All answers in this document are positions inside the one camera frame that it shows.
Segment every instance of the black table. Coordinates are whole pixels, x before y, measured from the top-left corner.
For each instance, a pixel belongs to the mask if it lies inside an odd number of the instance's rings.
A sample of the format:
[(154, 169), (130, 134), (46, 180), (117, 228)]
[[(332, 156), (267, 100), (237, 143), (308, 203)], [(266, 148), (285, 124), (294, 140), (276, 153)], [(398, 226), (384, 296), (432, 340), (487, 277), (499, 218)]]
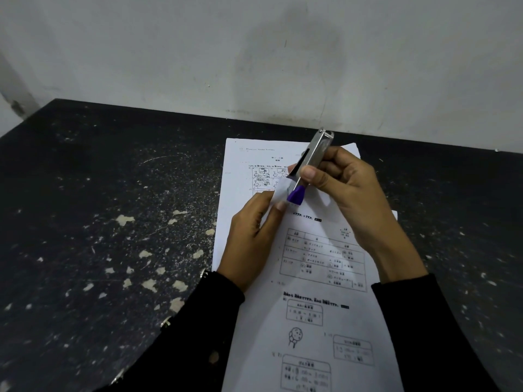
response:
[[(226, 138), (312, 136), (54, 100), (2, 137), (0, 382), (53, 391), (108, 383), (211, 264), (206, 231), (217, 216)], [(376, 168), (487, 370), (502, 390), (520, 390), (523, 155), (336, 134), (335, 144), (351, 142)], [(121, 226), (119, 215), (134, 222)], [(188, 289), (174, 289), (175, 280)]]

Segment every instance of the black sleeve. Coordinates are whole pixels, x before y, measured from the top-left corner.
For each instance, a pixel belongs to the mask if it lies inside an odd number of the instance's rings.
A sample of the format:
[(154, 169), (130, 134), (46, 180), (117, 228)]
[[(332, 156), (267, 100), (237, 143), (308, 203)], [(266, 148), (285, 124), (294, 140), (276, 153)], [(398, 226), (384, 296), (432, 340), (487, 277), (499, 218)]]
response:
[[(238, 309), (244, 301), (245, 296), (234, 283), (216, 272), (210, 273), (123, 377), (100, 391), (173, 387), (208, 390), (213, 385), (221, 386)], [(211, 353), (218, 360), (215, 365), (209, 362)]]
[(372, 285), (406, 392), (498, 390), (461, 332), (434, 275)]

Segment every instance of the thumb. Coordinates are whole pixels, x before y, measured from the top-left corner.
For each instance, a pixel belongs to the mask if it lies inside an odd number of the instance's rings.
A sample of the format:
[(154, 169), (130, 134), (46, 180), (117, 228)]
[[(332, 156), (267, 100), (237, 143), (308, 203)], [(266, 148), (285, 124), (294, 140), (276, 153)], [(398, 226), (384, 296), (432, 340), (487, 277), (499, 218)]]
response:
[(281, 220), (284, 217), (286, 208), (287, 203), (285, 201), (274, 204), (274, 206), (270, 208), (269, 214), (267, 215), (267, 220), (265, 220), (265, 223), (263, 223), (261, 226), (258, 232), (258, 236), (261, 236), (263, 239), (267, 239), (268, 241), (272, 242), (274, 240), (274, 236), (276, 235), (276, 231), (280, 226)]
[(330, 174), (306, 165), (300, 170), (300, 177), (318, 190), (329, 194), (336, 202), (340, 203), (347, 193), (347, 185), (336, 180)]

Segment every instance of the white paper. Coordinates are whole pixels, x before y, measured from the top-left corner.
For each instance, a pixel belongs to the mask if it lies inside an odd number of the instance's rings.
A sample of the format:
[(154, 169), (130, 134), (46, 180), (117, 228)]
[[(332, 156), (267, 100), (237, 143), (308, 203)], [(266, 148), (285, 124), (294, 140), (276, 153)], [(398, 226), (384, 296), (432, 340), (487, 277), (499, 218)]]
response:
[[(254, 182), (274, 189), (307, 145), (227, 139), (213, 269), (232, 216), (259, 187)], [(350, 151), (359, 156), (356, 145)], [(267, 264), (239, 309), (222, 390), (403, 390), (370, 287), (378, 281), (337, 205), (308, 187), (303, 204), (288, 207)]]

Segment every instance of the worn table surface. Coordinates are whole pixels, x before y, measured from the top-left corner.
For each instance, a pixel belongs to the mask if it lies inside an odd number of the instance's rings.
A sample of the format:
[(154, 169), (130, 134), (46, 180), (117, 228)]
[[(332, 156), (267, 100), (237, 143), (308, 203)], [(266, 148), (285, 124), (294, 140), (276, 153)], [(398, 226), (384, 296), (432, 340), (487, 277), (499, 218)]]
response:
[[(55, 100), (1, 138), (2, 385), (91, 390), (132, 364), (211, 264), (226, 138), (312, 135)], [(523, 156), (336, 134), (350, 142), (487, 370), (521, 390)]]

